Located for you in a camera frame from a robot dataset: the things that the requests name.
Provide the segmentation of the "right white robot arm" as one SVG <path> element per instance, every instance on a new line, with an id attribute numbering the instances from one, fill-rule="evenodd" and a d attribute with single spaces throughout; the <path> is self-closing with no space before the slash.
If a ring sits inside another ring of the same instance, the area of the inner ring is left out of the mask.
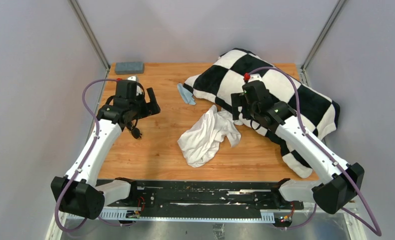
<path id="1" fill-rule="evenodd" d="M 335 214 L 355 198 L 365 170 L 359 163 L 349 164 L 331 151 L 299 122 L 297 112 L 286 102 L 273 102 L 260 80 L 249 81 L 242 92 L 231 94 L 233 119 L 256 121 L 288 143 L 318 175 L 318 181 L 284 180 L 271 194 L 274 207 L 283 209 L 292 201 L 312 202 L 324 212 Z"/>

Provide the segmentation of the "aluminium frame post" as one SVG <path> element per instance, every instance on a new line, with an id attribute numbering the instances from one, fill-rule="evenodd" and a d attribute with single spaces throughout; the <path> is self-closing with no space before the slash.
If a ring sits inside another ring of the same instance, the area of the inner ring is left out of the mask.
<path id="1" fill-rule="evenodd" d="M 81 25 L 89 42 L 91 43 L 92 48 L 94 49 L 95 53 L 97 54 L 98 59 L 100 60 L 101 64 L 106 69 L 106 71 L 109 72 L 111 65 L 110 65 L 109 61 L 107 60 L 107 58 L 106 58 L 106 56 L 105 56 L 105 54 L 98 42 L 79 2 L 77 0 L 67 0 L 67 2 L 71 6 L 73 13 L 75 14 L 79 24 Z"/>
<path id="2" fill-rule="evenodd" d="M 309 67 L 311 62 L 313 61 L 316 53 L 320 49 L 321 45 L 323 44 L 325 38 L 327 37 L 328 33 L 330 32 L 331 28 L 335 24 L 337 18 L 341 14 L 343 8 L 348 3 L 348 0 L 337 0 L 335 6 L 333 7 L 332 12 L 328 16 L 324 26 L 321 29 L 318 37 L 316 38 L 314 44 L 312 45 L 308 55 L 306 56 L 303 64 L 301 65 L 301 70 L 304 72 Z"/>

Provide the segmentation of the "white crumpled cloth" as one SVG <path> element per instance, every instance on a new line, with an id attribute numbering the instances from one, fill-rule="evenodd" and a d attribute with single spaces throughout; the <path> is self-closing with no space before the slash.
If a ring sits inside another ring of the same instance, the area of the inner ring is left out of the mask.
<path id="1" fill-rule="evenodd" d="M 212 105 L 179 137 L 177 144 L 189 166 L 198 168 L 212 160 L 225 139 L 232 148 L 240 143 L 242 135 L 232 117 L 227 110 Z"/>

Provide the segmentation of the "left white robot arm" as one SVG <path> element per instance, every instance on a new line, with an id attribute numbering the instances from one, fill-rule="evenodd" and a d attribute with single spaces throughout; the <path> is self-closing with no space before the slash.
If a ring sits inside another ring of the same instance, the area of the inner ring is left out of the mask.
<path id="1" fill-rule="evenodd" d="M 63 212 L 94 220 L 109 204 L 121 201 L 132 207 L 139 200 L 134 180 L 118 177 L 98 185 L 98 175 L 121 133 L 127 130 L 135 139 L 140 139 L 138 121 L 159 114 L 161 108 L 153 88 L 145 89 L 135 78 L 114 82 L 114 95 L 97 112 L 87 108 L 94 127 L 79 157 L 63 177 L 56 176 L 51 182 L 56 216 Z"/>

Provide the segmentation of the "grey glasses case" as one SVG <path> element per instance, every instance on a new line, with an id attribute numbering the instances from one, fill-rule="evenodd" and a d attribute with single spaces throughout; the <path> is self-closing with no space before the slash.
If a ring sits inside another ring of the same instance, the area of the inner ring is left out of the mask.
<path id="1" fill-rule="evenodd" d="M 145 65 L 141 61 L 117 62 L 115 64 L 114 72 L 117 75 L 133 75 L 133 74 L 143 74 L 144 70 L 145 70 Z"/>

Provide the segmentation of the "light blue cleaning cloth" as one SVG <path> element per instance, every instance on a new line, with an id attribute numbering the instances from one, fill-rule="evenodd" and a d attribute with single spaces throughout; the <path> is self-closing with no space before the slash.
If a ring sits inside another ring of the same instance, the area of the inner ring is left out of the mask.
<path id="1" fill-rule="evenodd" d="M 177 84 L 177 89 L 178 89 L 178 92 L 179 92 L 182 100 L 186 104 L 192 105 L 192 106 L 196 105 L 194 95 L 189 90 L 187 90 L 181 83 Z"/>

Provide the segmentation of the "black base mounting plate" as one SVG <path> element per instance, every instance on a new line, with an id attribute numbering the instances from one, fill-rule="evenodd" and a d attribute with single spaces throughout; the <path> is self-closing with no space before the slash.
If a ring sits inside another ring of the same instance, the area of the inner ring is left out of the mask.
<path id="1" fill-rule="evenodd" d="M 121 216 L 139 212 L 140 220 L 264 221 L 266 213 L 303 210 L 299 201 L 286 202 L 275 182 L 137 180 L 133 195 L 109 204 Z"/>

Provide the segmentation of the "left aluminium frame post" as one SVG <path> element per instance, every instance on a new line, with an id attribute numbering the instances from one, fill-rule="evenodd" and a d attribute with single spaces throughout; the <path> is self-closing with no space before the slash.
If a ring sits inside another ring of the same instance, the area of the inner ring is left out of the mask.
<path id="1" fill-rule="evenodd" d="M 71 6 L 73 13 L 75 14 L 79 24 L 81 25 L 89 42 L 91 43 L 92 48 L 94 49 L 95 53 L 97 54 L 98 59 L 100 60 L 101 64 L 106 69 L 106 71 L 109 72 L 111 65 L 110 65 L 109 61 L 107 60 L 107 58 L 106 58 L 106 56 L 105 56 L 105 54 L 98 42 L 79 2 L 77 0 L 67 0 L 67 2 Z"/>

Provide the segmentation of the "right aluminium frame post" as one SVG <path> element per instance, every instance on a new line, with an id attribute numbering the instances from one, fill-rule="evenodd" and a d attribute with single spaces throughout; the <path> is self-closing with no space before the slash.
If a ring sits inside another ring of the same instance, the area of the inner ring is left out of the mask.
<path id="1" fill-rule="evenodd" d="M 321 29 L 318 37 L 316 38 L 314 44 L 312 45 L 308 55 L 306 56 L 303 64 L 301 65 L 301 70 L 304 72 L 309 67 L 311 62 L 313 61 L 316 53 L 320 49 L 321 45 L 323 44 L 325 38 L 327 37 L 328 33 L 330 32 L 331 28 L 335 24 L 337 18 L 341 14 L 343 8 L 348 3 L 348 0 L 337 0 L 335 6 L 333 7 L 332 12 L 328 16 L 324 26 Z"/>

